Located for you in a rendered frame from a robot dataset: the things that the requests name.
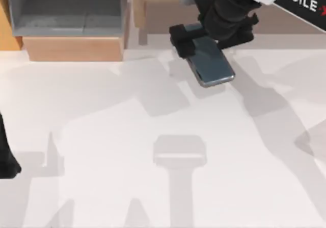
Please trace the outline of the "dark blue-grey smartphone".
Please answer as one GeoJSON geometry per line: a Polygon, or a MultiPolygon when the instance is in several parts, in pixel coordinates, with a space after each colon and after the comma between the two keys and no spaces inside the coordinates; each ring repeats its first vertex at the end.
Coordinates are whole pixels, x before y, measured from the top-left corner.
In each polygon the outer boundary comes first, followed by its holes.
{"type": "Polygon", "coordinates": [[[195,38],[195,54],[186,58],[198,83],[204,87],[212,87],[230,82],[235,72],[217,43],[208,36],[195,38]]]}

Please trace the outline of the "wooden cupboard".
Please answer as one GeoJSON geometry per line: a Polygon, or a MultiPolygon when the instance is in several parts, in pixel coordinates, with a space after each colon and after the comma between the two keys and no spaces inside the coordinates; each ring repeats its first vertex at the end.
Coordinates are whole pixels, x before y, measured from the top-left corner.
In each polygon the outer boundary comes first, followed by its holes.
{"type": "MultiPolygon", "coordinates": [[[[15,36],[121,36],[126,0],[9,0],[15,36]]],[[[192,23],[195,7],[178,0],[145,0],[147,34],[165,34],[168,27],[192,23]]],[[[258,34],[308,33],[308,23],[273,5],[258,10],[258,34]]]]}

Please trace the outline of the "pale wooden drawer front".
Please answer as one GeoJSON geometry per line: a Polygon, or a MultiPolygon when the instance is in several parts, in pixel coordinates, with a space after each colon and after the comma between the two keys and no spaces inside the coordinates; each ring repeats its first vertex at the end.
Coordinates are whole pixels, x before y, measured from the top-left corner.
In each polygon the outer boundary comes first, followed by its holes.
{"type": "Polygon", "coordinates": [[[23,37],[31,61],[122,61],[124,37],[23,37]]]}

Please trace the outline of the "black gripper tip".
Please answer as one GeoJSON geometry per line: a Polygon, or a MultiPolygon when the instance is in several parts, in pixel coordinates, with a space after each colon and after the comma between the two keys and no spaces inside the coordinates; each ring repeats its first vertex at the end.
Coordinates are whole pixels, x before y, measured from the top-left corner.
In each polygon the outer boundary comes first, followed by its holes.
{"type": "Polygon", "coordinates": [[[0,113],[0,180],[13,179],[21,171],[22,168],[10,149],[3,116],[0,113]]]}

